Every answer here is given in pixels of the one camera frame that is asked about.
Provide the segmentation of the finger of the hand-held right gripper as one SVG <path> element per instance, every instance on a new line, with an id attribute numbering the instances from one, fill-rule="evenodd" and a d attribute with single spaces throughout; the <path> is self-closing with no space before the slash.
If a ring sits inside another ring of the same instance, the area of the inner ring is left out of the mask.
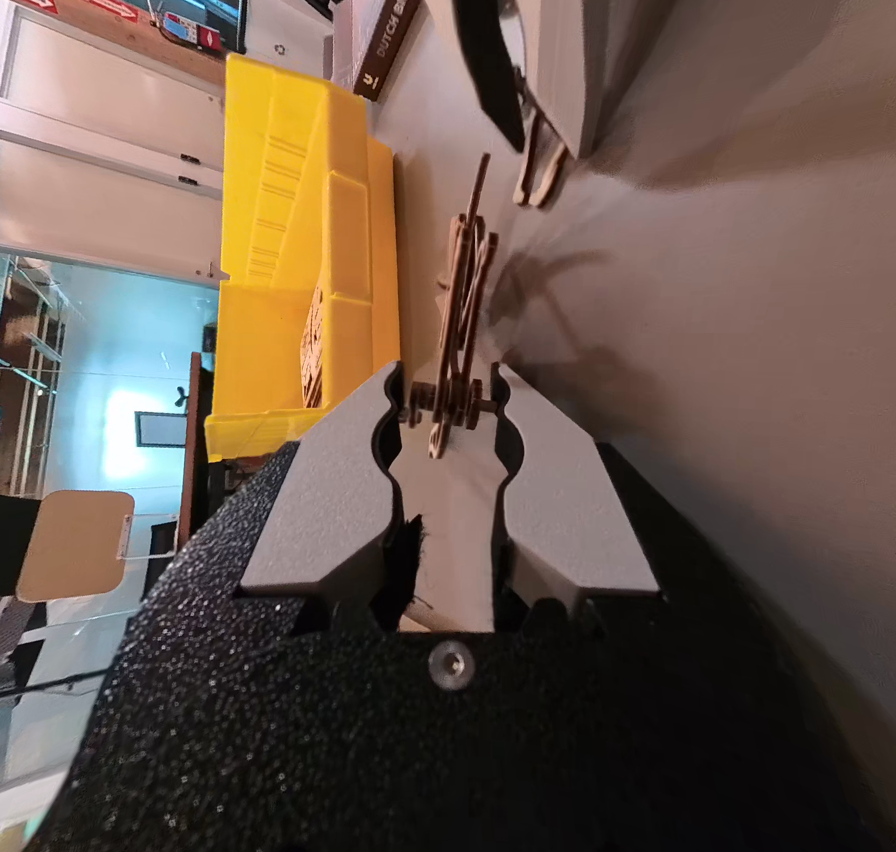
<path id="1" fill-rule="evenodd" d="M 611 0 L 514 0 L 528 91 L 570 155 L 596 145 L 608 61 Z"/>
<path id="2" fill-rule="evenodd" d="M 424 0 L 447 51 L 462 64 L 481 111 L 517 153 L 525 130 L 514 67 L 500 25 L 501 0 Z"/>

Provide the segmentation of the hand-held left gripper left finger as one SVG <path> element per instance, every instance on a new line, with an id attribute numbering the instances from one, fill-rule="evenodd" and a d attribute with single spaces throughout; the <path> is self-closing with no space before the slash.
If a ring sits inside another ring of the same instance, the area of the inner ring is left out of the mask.
<path id="1" fill-rule="evenodd" d="M 305 432 L 235 589 L 241 603 L 359 601 L 380 622 L 409 603 L 409 522 L 390 468 L 401 450 L 401 361 Z"/>

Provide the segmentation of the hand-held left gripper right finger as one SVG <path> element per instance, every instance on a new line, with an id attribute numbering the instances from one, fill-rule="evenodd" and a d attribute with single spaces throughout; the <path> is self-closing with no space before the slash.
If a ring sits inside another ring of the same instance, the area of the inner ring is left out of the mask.
<path id="1" fill-rule="evenodd" d="M 496 618 L 554 599 L 659 595 L 660 586 L 593 437 L 509 365 L 492 365 L 495 452 L 506 475 L 492 529 Z"/>

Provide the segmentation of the wooden bicycle fork piece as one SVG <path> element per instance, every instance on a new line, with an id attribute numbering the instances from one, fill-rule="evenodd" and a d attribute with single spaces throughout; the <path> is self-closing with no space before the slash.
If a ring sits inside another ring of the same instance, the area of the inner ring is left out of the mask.
<path id="1" fill-rule="evenodd" d="M 554 196 L 567 157 L 566 142 L 540 110 L 532 109 L 512 203 L 518 208 L 544 208 Z"/>

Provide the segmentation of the wooden bicycle frame model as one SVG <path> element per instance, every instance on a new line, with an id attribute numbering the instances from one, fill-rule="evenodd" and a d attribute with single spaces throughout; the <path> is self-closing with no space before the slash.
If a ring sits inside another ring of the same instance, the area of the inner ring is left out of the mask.
<path id="1" fill-rule="evenodd" d="M 489 153 L 481 156 L 468 206 L 450 223 L 434 381 L 415 380 L 401 414 L 409 428 L 431 416 L 432 460 L 442 458 L 454 428 L 474 430 L 482 413 L 497 410 L 497 404 L 484 397 L 482 380 L 473 376 L 479 315 L 499 242 L 498 233 L 487 230 L 478 212 L 490 158 Z"/>

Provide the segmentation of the brown cardboard box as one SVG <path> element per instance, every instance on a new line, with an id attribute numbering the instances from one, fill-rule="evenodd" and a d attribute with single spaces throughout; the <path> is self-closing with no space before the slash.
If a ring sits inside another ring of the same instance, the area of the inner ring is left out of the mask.
<path id="1" fill-rule="evenodd" d="M 342 0 L 333 6 L 331 80 L 378 103 L 421 0 Z"/>

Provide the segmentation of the brown wooden board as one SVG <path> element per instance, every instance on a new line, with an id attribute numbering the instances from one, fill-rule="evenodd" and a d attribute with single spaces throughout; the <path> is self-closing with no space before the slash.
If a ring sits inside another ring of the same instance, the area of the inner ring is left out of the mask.
<path id="1" fill-rule="evenodd" d="M 176 552 L 185 546 L 209 516 L 209 459 L 204 425 L 211 412 L 213 373 L 203 367 L 199 352 L 191 353 L 187 390 L 185 457 L 175 533 Z"/>

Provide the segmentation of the stack of wooden part sheets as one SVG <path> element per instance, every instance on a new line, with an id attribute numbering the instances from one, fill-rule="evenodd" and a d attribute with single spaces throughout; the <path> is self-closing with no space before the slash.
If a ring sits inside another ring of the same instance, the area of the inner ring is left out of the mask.
<path id="1" fill-rule="evenodd" d="M 312 293 L 300 343 L 302 406 L 316 409 L 322 405 L 323 387 L 323 295 L 317 285 Z"/>

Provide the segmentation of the white container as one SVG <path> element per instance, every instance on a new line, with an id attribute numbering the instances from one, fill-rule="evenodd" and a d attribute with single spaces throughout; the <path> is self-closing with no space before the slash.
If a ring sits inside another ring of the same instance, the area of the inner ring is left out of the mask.
<path id="1" fill-rule="evenodd" d="M 257 62 L 329 80 L 333 27 L 304 0 L 248 0 L 245 53 Z"/>

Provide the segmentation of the tan chair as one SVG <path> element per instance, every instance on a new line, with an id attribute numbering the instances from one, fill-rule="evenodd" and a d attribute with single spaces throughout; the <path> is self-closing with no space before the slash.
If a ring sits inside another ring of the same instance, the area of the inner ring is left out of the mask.
<path id="1" fill-rule="evenodd" d="M 127 490 L 55 490 L 26 523 L 11 593 L 25 604 L 94 597 L 117 590 L 151 554 L 152 529 L 175 523 L 172 509 L 147 509 Z"/>

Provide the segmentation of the yellow plastic bin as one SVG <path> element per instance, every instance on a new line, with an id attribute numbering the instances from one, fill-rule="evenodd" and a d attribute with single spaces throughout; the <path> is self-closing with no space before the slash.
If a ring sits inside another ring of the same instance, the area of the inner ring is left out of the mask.
<path id="1" fill-rule="evenodd" d="M 211 463 L 296 441 L 401 357 L 393 154 L 336 84 L 226 62 Z M 303 408 L 300 343 L 323 295 L 322 405 Z"/>

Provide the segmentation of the white cabinet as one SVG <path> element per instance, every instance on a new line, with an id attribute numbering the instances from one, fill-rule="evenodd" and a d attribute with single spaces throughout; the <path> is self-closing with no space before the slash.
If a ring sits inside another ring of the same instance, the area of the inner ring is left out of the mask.
<path id="1" fill-rule="evenodd" d="M 5 255 L 218 283 L 223 91 L 2 0 Z"/>

